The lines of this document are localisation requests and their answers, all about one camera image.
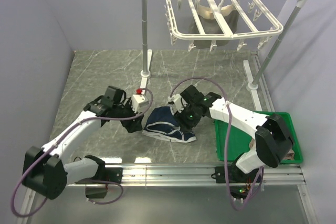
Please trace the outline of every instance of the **cloth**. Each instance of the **cloth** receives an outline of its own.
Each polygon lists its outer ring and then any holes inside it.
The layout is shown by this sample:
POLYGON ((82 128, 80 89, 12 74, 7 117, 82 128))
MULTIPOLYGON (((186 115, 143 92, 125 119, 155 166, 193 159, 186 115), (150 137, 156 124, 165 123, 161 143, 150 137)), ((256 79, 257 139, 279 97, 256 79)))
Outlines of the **cloth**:
MULTIPOLYGON (((256 145, 256 140, 252 138, 248 147, 252 149, 255 147, 255 145, 256 145)), ((294 155, 295 155, 295 152, 293 151, 293 149, 290 149, 289 152, 286 154, 286 156, 283 158, 283 160, 294 160, 294 155)))
MULTIPOLYGON (((229 15, 236 7, 234 5, 227 5, 222 7, 220 10, 223 17, 229 15)), ((215 19, 214 13, 212 12, 210 7, 206 7, 203 5, 198 4, 197 6, 197 14, 202 16, 205 19, 215 19)))
MULTIPOLYGON (((200 14, 198 15, 206 34, 223 34, 221 28, 219 27, 215 19, 212 19, 212 17, 210 17, 208 13, 205 15, 202 12, 201 14, 208 18, 208 19, 204 18, 200 14)), ((227 9, 225 12, 222 12, 222 14, 227 15, 227 16, 224 16, 224 19, 227 22, 228 26, 230 27, 232 33, 236 33, 237 26, 238 26, 238 20, 239 20, 239 12, 235 9, 233 10, 227 9)), ((193 18, 192 23, 189 26, 189 33, 190 34, 200 33, 198 31, 194 18, 193 18)), ((221 46, 228 44, 229 41, 230 40, 217 40, 216 45, 218 47, 221 47, 221 46)), ((197 49, 210 48, 210 45, 211 45, 211 40, 194 40, 194 46, 196 46, 197 49)))
POLYGON ((180 126, 174 118, 172 108, 169 106, 153 110, 142 134, 170 142, 190 143, 196 140, 193 132, 184 133, 180 131, 180 126))

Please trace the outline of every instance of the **horizontal bar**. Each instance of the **horizontal bar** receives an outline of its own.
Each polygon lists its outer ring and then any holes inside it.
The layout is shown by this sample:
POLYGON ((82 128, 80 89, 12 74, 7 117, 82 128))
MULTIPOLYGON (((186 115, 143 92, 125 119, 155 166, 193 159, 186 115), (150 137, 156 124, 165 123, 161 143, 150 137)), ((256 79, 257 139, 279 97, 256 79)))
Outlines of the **horizontal bar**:
POLYGON ((209 3, 209 6, 214 14, 214 17, 219 25, 219 27, 221 28, 221 30, 223 31, 224 35, 227 36, 232 36, 233 33, 229 27, 229 25, 227 24, 227 22, 225 21, 224 17, 222 16, 222 13, 218 11, 218 6, 215 2, 215 0, 207 0, 209 3))
POLYGON ((193 13, 193 16, 194 16, 194 19, 195 19, 195 22, 196 22, 196 26, 198 28, 198 31, 200 34, 205 34, 205 31, 203 29, 203 26, 202 26, 202 23, 198 17, 198 13, 197 13, 197 10, 194 6, 194 3, 193 3, 193 0, 188 0, 188 3, 190 5, 190 9, 191 9, 191 12, 193 13))
POLYGON ((237 11, 239 12, 239 14, 241 15, 241 17, 245 21, 246 25, 251 29, 251 31, 254 32, 254 33, 258 32, 258 29, 255 27, 255 25, 252 23, 252 21, 247 17, 246 13, 242 9, 242 7, 238 3, 238 1, 237 0, 231 0, 231 2, 234 4, 234 6, 236 7, 237 11))
MULTIPOLYGON (((123 186, 225 186, 216 184, 211 178, 216 164, 131 164, 106 165, 106 168, 122 167, 123 186)), ((264 183, 266 185, 304 185, 301 168, 298 165, 280 165, 277 168, 264 168, 264 183)), ((244 183, 231 184, 243 186, 244 183)), ((73 184, 69 187, 86 186, 86 184, 73 184)), ((104 185, 90 184, 90 187, 104 185)))
POLYGON ((266 36, 275 36, 280 34, 281 31, 275 32, 267 32, 260 31, 258 33, 241 33, 241 34, 233 34, 232 36, 227 36, 223 34, 183 34, 180 32, 173 31, 173 35, 182 40, 234 40, 234 39, 250 39, 250 38, 260 38, 266 36))

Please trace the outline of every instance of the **cable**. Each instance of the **cable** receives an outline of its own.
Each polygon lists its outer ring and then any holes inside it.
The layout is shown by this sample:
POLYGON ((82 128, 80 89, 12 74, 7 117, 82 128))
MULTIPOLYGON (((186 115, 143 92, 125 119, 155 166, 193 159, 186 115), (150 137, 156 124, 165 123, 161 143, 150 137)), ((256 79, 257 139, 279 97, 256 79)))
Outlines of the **cable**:
MULTIPOLYGON (((170 97, 173 96, 173 93, 174 91, 177 89, 178 86, 180 86, 183 82, 186 82, 186 81, 189 81, 189 80, 206 80, 206 81, 209 81, 211 82, 212 84, 216 85, 220 91, 222 92, 222 96, 223 98, 225 99, 225 101, 228 101, 227 99, 227 95, 224 91, 224 89, 215 81, 211 80, 211 79, 208 79, 208 78, 204 78, 204 77, 191 77, 191 78, 187 78, 183 81, 180 81, 172 90, 172 92, 170 93, 170 97)), ((257 179, 259 177, 259 175, 261 173, 264 174, 264 170, 263 168, 261 167, 255 177, 255 179, 253 180, 253 183, 251 185, 251 189, 249 190, 247 196, 246 196, 246 199, 244 200, 244 203, 241 207, 237 207, 234 203, 234 201, 232 200, 232 197, 231 197, 231 193, 230 193, 230 184, 229 184, 229 174, 228 174, 228 162, 227 162, 227 149, 228 149, 228 143, 229 143, 229 137, 230 137, 230 131, 231 131, 231 126, 232 126, 232 112, 231 112, 231 109, 229 107, 229 104, 226 105, 226 108, 227 108, 227 111, 228 111, 228 114, 229 114, 229 122, 228 122, 228 127, 227 127, 227 131, 226 131, 226 136, 225 136, 225 145, 224 145, 224 176, 225 176, 225 184, 226 184, 226 194, 227 196, 229 197, 229 201, 230 201, 230 204, 232 206, 233 209, 235 209, 236 211, 240 211, 240 210, 243 210, 247 204, 247 202, 249 201, 249 199, 251 198, 251 195, 252 195, 252 192, 253 192, 253 189, 254 189, 254 186, 257 182, 257 179)))
POLYGON ((262 167, 262 169, 261 169, 261 176, 260 176, 259 186, 258 186, 257 190, 254 192, 254 194, 252 194, 251 199, 252 199, 254 196, 256 196, 256 194, 261 190, 263 181, 264 181, 264 168, 262 167))
POLYGON ((73 161, 75 162, 76 161, 76 159, 78 159, 79 158, 79 160, 82 160, 82 158, 81 157, 75 157, 74 159, 73 159, 73 161))
POLYGON ((12 194, 12 197, 10 198, 10 203, 11 203, 11 211, 12 213, 16 216, 16 217, 30 217, 32 215, 34 215, 38 210, 40 210, 42 208, 42 206, 45 204, 45 202, 47 201, 47 198, 44 199, 44 201, 41 203, 41 205, 39 207, 37 207, 35 210, 33 210, 32 212, 28 213, 28 214, 20 214, 18 211, 16 211, 15 206, 14 206, 14 201, 15 201, 15 196, 17 193, 18 188, 20 187, 22 181, 27 177, 27 175, 33 170, 33 168, 41 161, 43 160, 47 155, 49 155, 75 128, 77 128, 78 126, 80 126, 81 124, 88 122, 88 121, 92 121, 92 120, 105 120, 105 121, 128 121, 128 120, 134 120, 137 119, 139 117, 141 117, 144 113, 146 113, 149 108, 152 106, 153 104, 153 100, 154 100, 154 95, 153 92, 147 88, 141 88, 142 90, 148 91, 148 93, 151 95, 151 100, 149 102, 149 105, 147 106, 147 108, 142 112, 139 113, 138 115, 132 116, 130 118, 105 118, 105 117, 92 117, 92 118, 85 118, 82 121, 75 123, 72 127, 70 127, 59 139, 58 141, 47 151, 45 151, 41 157, 39 157, 38 159, 36 159, 32 165, 22 174, 21 178, 19 179, 19 181, 17 182, 16 186, 14 187, 14 191, 12 194))
POLYGON ((185 105, 183 104, 182 97, 181 97, 181 104, 182 104, 182 107, 184 107, 184 108, 185 108, 185 105))
POLYGON ((118 196, 117 198, 115 198, 114 200, 111 200, 111 201, 108 201, 108 202, 97 202, 97 201, 94 201, 93 199, 88 199, 90 202, 92 202, 92 203, 95 204, 95 205, 108 205, 108 204, 114 203, 114 202, 116 202, 118 199, 120 199, 121 196, 122 196, 123 193, 124 193, 124 188, 123 188, 122 185, 120 185, 119 183, 112 182, 112 181, 102 181, 102 180, 91 180, 91 181, 92 181, 92 182, 96 182, 96 183, 101 183, 101 184, 116 185, 116 186, 119 186, 120 189, 121 189, 121 192, 120 192, 119 196, 118 196))

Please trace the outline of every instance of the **white metal pole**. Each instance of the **white metal pole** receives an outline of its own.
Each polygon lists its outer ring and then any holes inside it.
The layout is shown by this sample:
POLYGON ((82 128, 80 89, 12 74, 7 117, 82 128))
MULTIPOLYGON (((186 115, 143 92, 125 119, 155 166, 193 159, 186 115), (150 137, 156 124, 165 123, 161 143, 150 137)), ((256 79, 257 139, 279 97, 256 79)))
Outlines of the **white metal pole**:
POLYGON ((266 67, 268 66, 268 64, 270 63, 272 57, 274 56, 275 52, 277 51, 278 47, 280 46, 282 39, 284 38, 284 36, 286 35, 289 27, 291 26, 291 24, 293 23, 293 21, 295 20, 296 16, 298 15, 299 11, 302 9, 302 7, 304 6, 304 4, 306 3, 307 0, 298 0, 293 12, 291 13, 291 15, 289 16, 286 24, 284 25, 284 29, 282 31, 282 33, 278 36, 277 40, 275 41, 275 43, 273 44, 270 52, 268 53, 265 61, 262 63, 258 73, 256 74, 256 76, 254 77, 253 82, 248 84, 248 88, 252 89, 252 90, 256 90, 258 89, 258 82, 260 77, 263 75, 266 67))
POLYGON ((149 77, 150 72, 148 69, 148 45, 147 45, 147 2, 148 0, 141 0, 142 10, 142 61, 143 70, 141 71, 142 77, 149 77))

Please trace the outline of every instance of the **metal track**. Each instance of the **metal track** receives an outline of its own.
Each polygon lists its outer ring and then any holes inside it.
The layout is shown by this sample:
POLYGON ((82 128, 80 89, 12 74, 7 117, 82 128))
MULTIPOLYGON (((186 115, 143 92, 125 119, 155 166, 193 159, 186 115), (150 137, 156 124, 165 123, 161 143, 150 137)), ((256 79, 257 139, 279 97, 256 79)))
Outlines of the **metal track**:
MULTIPOLYGON (((215 166, 223 166, 223 163, 107 165, 107 168, 123 168, 121 182, 123 186, 225 186, 225 184, 216 184, 216 181, 211 178, 211 174, 215 172, 215 166)), ((306 182, 299 165, 281 165, 278 168, 266 167, 263 183, 265 185, 304 185, 306 182)))

